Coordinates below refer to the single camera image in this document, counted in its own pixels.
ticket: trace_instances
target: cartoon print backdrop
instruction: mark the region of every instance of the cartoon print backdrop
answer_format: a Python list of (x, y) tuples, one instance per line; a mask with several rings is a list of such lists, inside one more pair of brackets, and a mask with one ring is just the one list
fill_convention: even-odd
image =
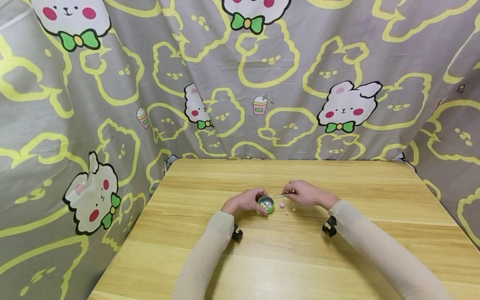
[(86, 299), (185, 157), (406, 163), (480, 246), (477, 0), (185, 1), (0, 0), (3, 298)]

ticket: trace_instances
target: wooden table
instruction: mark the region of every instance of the wooden table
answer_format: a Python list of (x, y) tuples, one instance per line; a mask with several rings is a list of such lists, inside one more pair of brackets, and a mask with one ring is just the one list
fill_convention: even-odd
[[(454, 299), (478, 299), (480, 252), (401, 162), (180, 159), (89, 300), (170, 299), (185, 260), (225, 200), (258, 186), (277, 194), (294, 179), (350, 201), (424, 262)], [(341, 236), (322, 233), (326, 211), (292, 212), (288, 200), (285, 209), (280, 202), (268, 217), (235, 218), (243, 240), (230, 242), (205, 299), (399, 299)]]

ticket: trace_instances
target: sheer arm sleeve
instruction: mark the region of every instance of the sheer arm sleeve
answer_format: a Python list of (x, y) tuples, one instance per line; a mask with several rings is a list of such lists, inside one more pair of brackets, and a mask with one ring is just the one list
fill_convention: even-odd
[(369, 258), (404, 299), (452, 299), (422, 262), (349, 202), (338, 202), (329, 214), (336, 218), (338, 233)]
[(213, 271), (232, 233), (233, 216), (216, 212), (183, 266), (172, 300), (204, 299)]

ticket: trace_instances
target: bubble tea cup illustration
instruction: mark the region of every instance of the bubble tea cup illustration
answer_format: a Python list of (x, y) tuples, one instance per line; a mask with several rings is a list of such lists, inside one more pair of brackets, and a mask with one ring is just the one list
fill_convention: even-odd
[(139, 108), (137, 110), (137, 119), (143, 125), (143, 127), (145, 129), (147, 129), (148, 126), (150, 126), (150, 123), (149, 123), (148, 117), (147, 117), (147, 113), (145, 112), (144, 108)]
[(265, 94), (264, 96), (258, 96), (253, 100), (253, 114), (254, 115), (264, 115), (268, 100), (267, 100), (268, 95)]

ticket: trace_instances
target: person's left hand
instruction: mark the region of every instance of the person's left hand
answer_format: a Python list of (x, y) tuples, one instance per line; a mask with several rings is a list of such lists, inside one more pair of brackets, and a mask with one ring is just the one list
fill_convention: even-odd
[(263, 215), (267, 214), (267, 209), (261, 207), (256, 202), (257, 196), (268, 196), (264, 188), (246, 190), (241, 194), (231, 197), (222, 207), (222, 212), (234, 215), (244, 210), (256, 210)]

